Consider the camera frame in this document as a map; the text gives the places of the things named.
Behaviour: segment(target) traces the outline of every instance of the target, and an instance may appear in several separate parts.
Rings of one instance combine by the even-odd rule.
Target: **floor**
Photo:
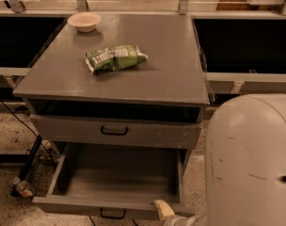
[[[29,113],[23,103],[5,103],[14,114],[28,125],[32,130],[35,128],[29,120]],[[193,151],[187,169],[184,173],[184,198],[185,205],[194,207],[197,216],[205,212],[205,184],[204,184],[204,153],[203,146],[206,137],[206,129],[215,109],[209,107],[206,110],[203,130],[201,132],[197,148]],[[14,118],[4,105],[0,103],[0,153],[26,153],[32,147],[35,136],[16,118]],[[31,171],[26,178],[36,189],[37,196],[44,196],[54,174],[54,167],[44,165],[39,157],[44,150],[39,150],[38,157],[33,163]],[[10,196],[12,179],[20,173],[22,165],[0,164],[0,226],[72,226],[94,225],[88,216],[71,216],[47,214],[41,211],[30,199],[15,198]],[[110,220],[93,217],[96,226],[131,226],[135,225],[129,219]],[[159,225],[158,221],[135,220],[140,226]]]

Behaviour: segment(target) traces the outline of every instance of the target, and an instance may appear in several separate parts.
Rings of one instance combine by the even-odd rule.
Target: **bowl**
[[[77,12],[69,17],[68,24],[76,27],[79,32],[90,32],[96,28],[102,17],[96,12]]]

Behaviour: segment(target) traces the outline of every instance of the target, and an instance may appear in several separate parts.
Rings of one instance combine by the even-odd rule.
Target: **drawer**
[[[33,203],[49,213],[157,220],[161,199],[192,216],[182,170],[176,149],[68,143],[46,197]]]
[[[200,124],[31,115],[40,135],[51,141],[194,149]]]

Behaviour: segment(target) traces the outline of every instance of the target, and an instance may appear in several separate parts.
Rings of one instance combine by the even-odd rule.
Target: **drawer handle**
[[[128,127],[126,126],[123,132],[106,132],[104,126],[100,128],[100,131],[104,135],[110,136],[125,136],[128,133]]]
[[[106,218],[106,219],[124,219],[126,214],[126,209],[123,210],[123,214],[120,217],[116,216],[106,216],[103,214],[103,208],[100,209],[100,218]]]

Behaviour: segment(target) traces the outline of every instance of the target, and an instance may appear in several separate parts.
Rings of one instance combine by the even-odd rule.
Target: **screw hole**
[[[278,178],[278,180],[280,182],[282,182],[283,184],[286,184],[286,176],[281,176],[281,177]]]

